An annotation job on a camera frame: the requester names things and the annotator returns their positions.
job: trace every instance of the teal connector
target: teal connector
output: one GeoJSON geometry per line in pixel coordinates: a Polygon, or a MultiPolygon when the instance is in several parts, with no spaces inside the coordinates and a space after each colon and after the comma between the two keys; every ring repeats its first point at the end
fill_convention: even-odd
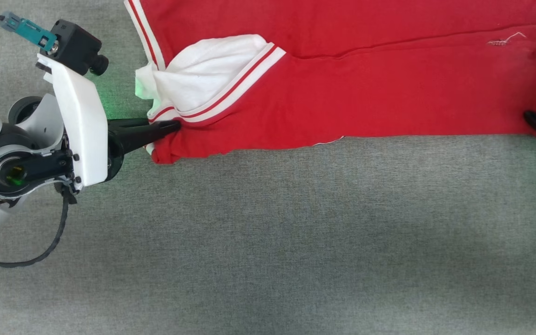
{"type": "Polygon", "coordinates": [[[30,20],[21,19],[21,17],[9,11],[2,15],[4,15],[6,19],[0,21],[0,27],[9,32],[19,34],[19,36],[22,36],[32,44],[38,45],[44,51],[52,51],[55,47],[57,36],[52,34],[49,30],[39,27],[30,20]]]}

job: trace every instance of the robotic arm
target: robotic arm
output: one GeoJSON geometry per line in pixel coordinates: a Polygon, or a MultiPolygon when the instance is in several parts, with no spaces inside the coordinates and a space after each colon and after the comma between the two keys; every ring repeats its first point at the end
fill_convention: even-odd
{"type": "Polygon", "coordinates": [[[74,23],[59,20],[47,31],[8,12],[0,26],[41,48],[36,66],[55,93],[20,100],[9,123],[0,121],[0,227],[34,190],[57,184],[75,201],[83,188],[114,178],[125,154],[181,127],[108,121],[96,86],[83,77],[89,70],[102,75],[108,60],[98,55],[101,42],[74,23]]]}

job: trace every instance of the red stripe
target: red stripe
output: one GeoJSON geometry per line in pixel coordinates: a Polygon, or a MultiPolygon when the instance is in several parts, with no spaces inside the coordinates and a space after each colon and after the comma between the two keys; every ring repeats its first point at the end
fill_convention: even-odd
{"type": "Polygon", "coordinates": [[[212,106],[206,108],[205,110],[202,110],[202,112],[198,112],[198,113],[195,113],[193,115],[187,115],[187,116],[183,116],[184,118],[190,118],[190,117],[196,117],[196,116],[200,116],[206,112],[208,112],[209,110],[211,110],[212,108],[215,108],[218,104],[220,104],[221,102],[223,102],[227,97],[229,97],[229,95],[235,90],[237,89],[237,87],[243,82],[243,80],[245,80],[245,78],[247,78],[254,70],[256,67],[258,67],[268,56],[270,56],[275,50],[276,50],[277,46],[274,45],[272,46],[272,48],[266,53],[266,55],[264,55],[259,61],[257,61],[247,72],[246,74],[244,74],[244,76],[242,76],[240,78],[240,80],[238,80],[238,82],[236,82],[233,87],[231,87],[231,89],[225,93],[225,95],[223,95],[223,97],[221,97],[221,99],[219,99],[217,102],[215,102],[214,104],[212,104],[212,106]]]}
{"type": "Polygon", "coordinates": [[[156,121],[159,117],[161,117],[164,113],[170,111],[170,110],[174,110],[175,108],[174,107],[167,107],[165,109],[163,109],[160,113],[157,114],[157,116],[153,117],[152,119],[148,119],[148,121],[150,122],[154,122],[156,121]]]}
{"type": "Polygon", "coordinates": [[[148,44],[148,49],[150,50],[150,55],[153,57],[153,62],[157,64],[158,66],[158,63],[156,61],[156,56],[153,50],[153,45],[150,43],[150,39],[148,38],[148,34],[146,33],[146,30],[144,29],[144,25],[142,24],[142,21],[140,20],[138,11],[136,11],[136,6],[134,6],[134,0],[129,0],[129,4],[132,7],[132,11],[134,12],[134,15],[136,15],[136,20],[138,21],[138,24],[140,24],[140,29],[142,30],[142,34],[144,34],[144,38],[146,39],[146,43],[148,44]]]}

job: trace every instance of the gray fabric surface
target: gray fabric surface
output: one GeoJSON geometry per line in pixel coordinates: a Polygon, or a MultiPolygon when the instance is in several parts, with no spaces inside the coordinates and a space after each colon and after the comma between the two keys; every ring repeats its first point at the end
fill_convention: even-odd
{"type": "MultiPolygon", "coordinates": [[[[110,114],[144,115],[120,0],[4,9],[98,36],[110,114]]],[[[35,53],[0,29],[0,117],[49,92],[35,53]]],[[[60,210],[51,188],[32,196],[0,261],[42,252],[60,210]]],[[[0,334],[536,334],[536,139],[348,138],[174,166],[138,151],[80,195],[49,259],[0,269],[0,334]]]]}

